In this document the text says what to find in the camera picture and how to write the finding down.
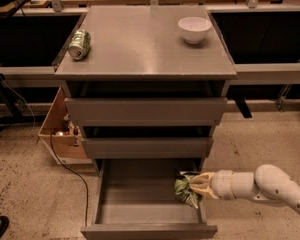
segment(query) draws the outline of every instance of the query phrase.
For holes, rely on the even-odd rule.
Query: drawer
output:
[[[80,126],[215,125],[226,98],[67,98],[71,119]]]
[[[205,158],[212,138],[109,138],[82,140],[86,155],[104,158]]]
[[[220,97],[224,80],[67,81],[72,98]]]
[[[203,207],[198,210],[175,197],[175,170],[193,170],[192,159],[103,160],[86,239],[211,238]]]

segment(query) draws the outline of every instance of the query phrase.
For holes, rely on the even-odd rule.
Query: cardboard box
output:
[[[51,135],[51,133],[62,129],[64,117],[68,114],[64,104],[65,98],[65,94],[60,88],[38,135],[55,159],[56,154],[63,163],[89,163],[90,159],[87,159],[81,143],[81,134],[78,136]],[[51,148],[50,135],[55,154]]]

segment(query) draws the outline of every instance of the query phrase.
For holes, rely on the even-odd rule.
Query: crumpled object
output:
[[[191,190],[190,181],[197,175],[197,172],[179,172],[174,184],[176,196],[195,209],[199,208],[202,196]]]

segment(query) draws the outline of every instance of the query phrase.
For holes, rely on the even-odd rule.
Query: open drawer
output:
[[[211,238],[202,207],[191,208],[174,194],[176,170],[193,170],[192,159],[103,160],[88,239]]]
[[[226,98],[67,98],[80,126],[203,126],[219,124]]]

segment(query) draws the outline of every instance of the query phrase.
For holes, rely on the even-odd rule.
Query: white bowl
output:
[[[212,27],[212,23],[200,17],[187,17],[179,20],[182,38],[189,44],[200,43]]]

